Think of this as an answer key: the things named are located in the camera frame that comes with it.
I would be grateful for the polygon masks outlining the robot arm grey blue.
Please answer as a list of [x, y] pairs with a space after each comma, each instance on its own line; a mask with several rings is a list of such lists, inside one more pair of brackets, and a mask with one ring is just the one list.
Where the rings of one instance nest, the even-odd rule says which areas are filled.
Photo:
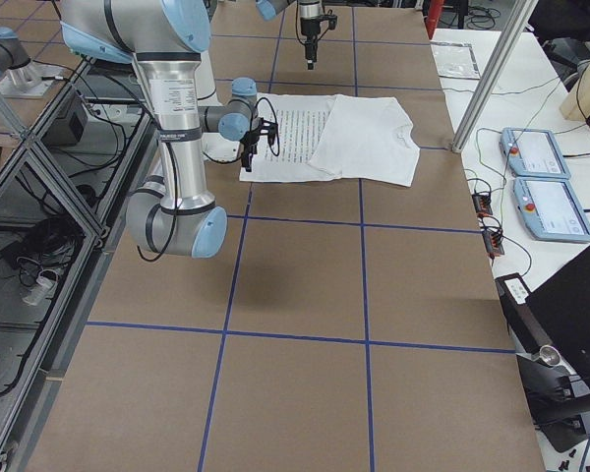
[[255, 5], [265, 21], [273, 20], [291, 4], [296, 5], [296, 39], [304, 47], [308, 70], [314, 70], [318, 62], [319, 42], [329, 30], [337, 26], [338, 18], [326, 10], [319, 0], [256, 0]]
[[257, 143], [274, 143], [275, 122], [260, 117], [253, 80], [238, 78], [224, 106], [201, 107], [196, 71], [210, 43], [202, 1], [64, 1], [61, 28], [72, 50], [128, 64], [157, 128], [159, 162], [130, 197], [126, 225], [140, 251], [215, 256], [227, 215], [207, 189], [202, 137], [219, 133], [241, 145], [251, 167]]

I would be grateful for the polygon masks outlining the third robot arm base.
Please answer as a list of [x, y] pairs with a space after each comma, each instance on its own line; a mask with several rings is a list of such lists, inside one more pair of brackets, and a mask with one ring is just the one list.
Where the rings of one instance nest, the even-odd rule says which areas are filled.
[[0, 93], [9, 98], [41, 98], [51, 85], [42, 77], [16, 33], [0, 27]]

